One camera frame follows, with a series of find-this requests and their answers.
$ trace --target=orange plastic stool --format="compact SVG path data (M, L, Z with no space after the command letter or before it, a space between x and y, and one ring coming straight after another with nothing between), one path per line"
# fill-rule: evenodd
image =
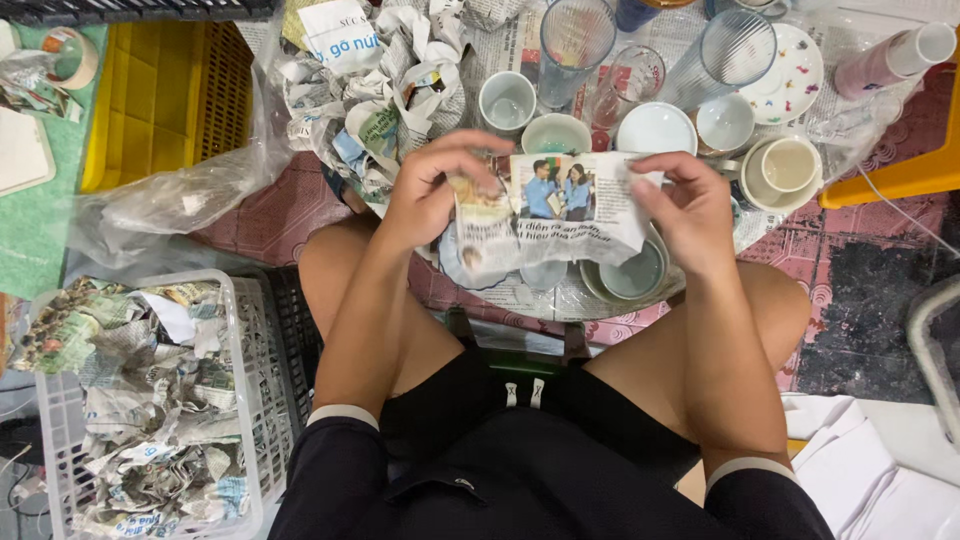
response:
M878 169L870 173L870 180L888 199L960 189L960 69L953 80L944 145L933 152ZM831 185L818 197L825 209L879 200L862 176Z

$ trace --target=yellow plastic crate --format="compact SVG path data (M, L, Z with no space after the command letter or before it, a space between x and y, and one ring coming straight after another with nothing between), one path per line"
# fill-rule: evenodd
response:
M232 22L111 24L81 192L244 146L252 61Z

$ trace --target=sleeve cuff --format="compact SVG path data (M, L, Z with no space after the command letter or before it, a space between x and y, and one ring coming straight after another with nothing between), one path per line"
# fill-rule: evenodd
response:
M713 474L710 475L710 479L707 481L707 494L709 494L710 488L713 487L713 484L715 484L717 480L730 473L742 471L743 469L762 469L764 471L770 471L771 473L783 475L793 480L797 485L800 485L800 483L797 481L797 476L793 474L793 471L787 469L781 463L777 463L773 459L767 459L766 457L738 457L737 459L731 459L730 461L718 467L716 471L713 471Z
M376 419L373 418L373 415L357 405L324 405L310 414L310 418L307 419L306 425L309 426L321 418L329 418L331 416L346 416L348 418L354 418L361 422L366 422L375 430L380 431L380 426L376 423Z

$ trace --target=thigh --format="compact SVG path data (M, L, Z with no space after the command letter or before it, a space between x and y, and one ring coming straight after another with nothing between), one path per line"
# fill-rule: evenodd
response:
M805 332L809 300L797 283L776 268L739 263L738 269L773 377ZM696 442L684 407L686 363L686 304L680 304L584 369L664 426Z
M355 215L320 229L300 256L300 284L314 322L324 336L330 332L378 219L371 213ZM399 369L393 395L409 391L459 355L463 345L435 319L413 294L403 307Z

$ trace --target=hand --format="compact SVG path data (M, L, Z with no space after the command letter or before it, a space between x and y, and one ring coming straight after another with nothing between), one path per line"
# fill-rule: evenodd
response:
M514 150L513 142L479 130L444 135L409 154L400 167L390 197L390 207L380 231L404 249L428 244L450 222L453 188L443 173L471 178L477 189L500 193L502 187L487 164L470 149L487 148L503 156Z
M664 171L674 182L661 191L641 180L632 190L660 224L670 255L687 274L705 277L735 265L728 181L686 152L657 154L631 168L638 173Z

